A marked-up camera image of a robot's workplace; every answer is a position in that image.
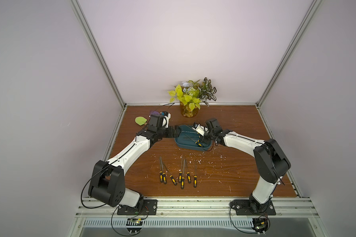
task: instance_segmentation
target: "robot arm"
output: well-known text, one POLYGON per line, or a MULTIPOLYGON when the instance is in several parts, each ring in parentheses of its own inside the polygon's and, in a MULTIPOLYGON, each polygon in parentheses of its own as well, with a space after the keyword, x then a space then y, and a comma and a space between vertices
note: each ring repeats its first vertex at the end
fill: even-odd
MULTIPOLYGON (((93 170, 89 195, 112 207, 123 205, 138 213, 143 207, 143 195, 125 188, 124 175, 154 143, 162 138, 180 135, 180 128, 169 126, 169 119, 170 114, 167 112, 151 115, 148 125, 136 134, 127 147, 107 162, 98 161, 93 170)), ((261 213, 270 201, 278 181, 291 167, 289 160, 273 139, 257 140, 228 129, 222 130, 214 118, 206 121, 206 125, 204 138, 236 148, 255 158, 260 178, 249 197, 249 204, 252 213, 261 213)))
POLYGON ((212 118, 206 121, 208 128, 205 136, 222 144, 233 147, 253 156, 260 178, 249 197, 251 212, 258 214, 266 207, 277 184, 291 164, 274 139, 267 141, 253 139, 231 130, 222 130, 218 121, 212 118))
POLYGON ((142 194, 125 188, 124 175, 132 164, 157 141, 179 136, 178 126, 169 126, 170 114, 151 115, 148 125, 136 134, 133 141, 107 162, 98 161, 93 170, 88 194, 112 207, 125 205, 140 211, 142 194))

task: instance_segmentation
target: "plastic tray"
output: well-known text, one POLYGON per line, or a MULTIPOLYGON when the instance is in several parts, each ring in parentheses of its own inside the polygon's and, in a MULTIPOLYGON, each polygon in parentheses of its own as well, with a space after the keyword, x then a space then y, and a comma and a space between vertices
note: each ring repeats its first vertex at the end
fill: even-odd
POLYGON ((197 134, 188 125, 181 125, 179 127, 181 128, 181 133, 179 137, 175 138, 175 142, 180 148, 190 149, 190 150, 202 150, 202 151, 211 149, 212 141, 203 140, 201 142, 203 146, 199 146, 193 140, 195 141, 197 141, 198 139, 202 140, 202 136, 200 134, 197 134))

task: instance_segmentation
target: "glass vase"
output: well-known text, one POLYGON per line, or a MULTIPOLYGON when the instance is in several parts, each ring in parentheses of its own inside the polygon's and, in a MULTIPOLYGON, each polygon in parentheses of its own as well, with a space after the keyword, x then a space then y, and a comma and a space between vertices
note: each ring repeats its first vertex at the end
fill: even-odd
POLYGON ((187 103, 186 105, 183 105, 183 103, 180 102, 180 107, 181 107, 181 114, 187 118, 195 117, 199 112, 199 109, 197 107, 195 107, 191 111, 191 109, 189 107, 189 103, 187 103))

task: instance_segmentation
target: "wooden table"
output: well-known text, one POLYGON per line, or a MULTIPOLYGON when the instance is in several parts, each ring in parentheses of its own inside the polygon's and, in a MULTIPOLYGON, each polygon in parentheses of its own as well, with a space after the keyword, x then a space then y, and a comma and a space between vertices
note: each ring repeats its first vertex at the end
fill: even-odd
MULTIPOLYGON (((111 157, 118 154, 134 138, 136 132, 142 129, 135 123, 135 118, 143 116, 149 119, 151 110, 158 106, 128 106, 120 126, 111 157)), ((164 106, 157 111, 168 108, 164 106)), ((217 118, 223 129, 233 130, 251 138, 267 140, 269 135, 254 106, 201 106, 194 118, 186 118, 180 114, 179 106, 171 106, 169 125, 200 124, 210 118, 217 118)), ((259 174, 254 158, 242 151, 222 145, 214 146, 211 151, 202 152, 179 148, 173 138, 164 138, 156 142, 148 151, 143 153, 131 166, 125 175, 126 187, 142 193, 144 196, 233 196, 248 197, 256 187, 259 174), (188 161, 191 177, 194 177, 194 160, 197 159, 198 186, 187 182, 182 190, 180 184, 174 186, 167 174, 167 184, 159 180, 159 156, 169 171, 178 180, 181 166, 181 156, 188 161)), ((284 185, 277 185, 275 197, 296 197, 294 189, 285 176, 284 185)))

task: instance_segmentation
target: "screwdriver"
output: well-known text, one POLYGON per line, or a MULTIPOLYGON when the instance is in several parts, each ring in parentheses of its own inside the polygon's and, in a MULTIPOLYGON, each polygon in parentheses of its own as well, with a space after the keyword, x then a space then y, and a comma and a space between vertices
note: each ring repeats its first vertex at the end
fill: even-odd
POLYGON ((159 161, 159 167, 160 167, 160 172, 159 172, 159 179, 160 179, 160 182, 162 183, 164 180, 162 178, 162 165, 161 165, 161 156, 160 156, 160 161, 159 161))
POLYGON ((167 169, 165 163, 162 162, 162 164, 165 166, 165 169, 166 169, 167 172, 169 173, 170 178, 171 178, 171 180, 173 181, 173 184, 174 184, 174 185, 177 185, 177 182, 175 181, 175 179, 174 179, 174 177, 172 176, 172 174, 170 173, 170 171, 167 169))
POLYGON ((187 166, 187 160, 185 159, 185 163, 186 163, 186 169, 187 169, 187 181, 189 183, 191 183, 191 178, 190 178, 190 172, 189 172, 189 167, 187 166))
POLYGON ((183 157, 181 157, 181 169, 179 170, 179 179, 178 179, 179 183, 181 182, 182 179, 182 163, 183 163, 183 157))
MULTIPOLYGON (((183 173, 185 173, 185 161, 186 159, 183 160, 183 173)), ((181 178, 181 189, 183 189, 185 187, 185 177, 182 176, 181 178)))
MULTIPOLYGON (((162 167, 162 157, 161 156, 159 157, 159 162, 160 162, 161 167, 162 167)), ((165 172, 162 172, 162 178, 164 179, 164 184, 167 184, 165 172)))
POLYGON ((199 139, 196 141, 196 140, 192 139, 189 135, 187 135, 187 134, 185 134, 185 135, 186 135, 188 138, 190 138, 193 142, 195 142, 196 145, 201 146, 201 147, 203 146, 202 144, 199 143, 199 139))
POLYGON ((195 160, 194 187, 197 187, 197 160, 195 160))

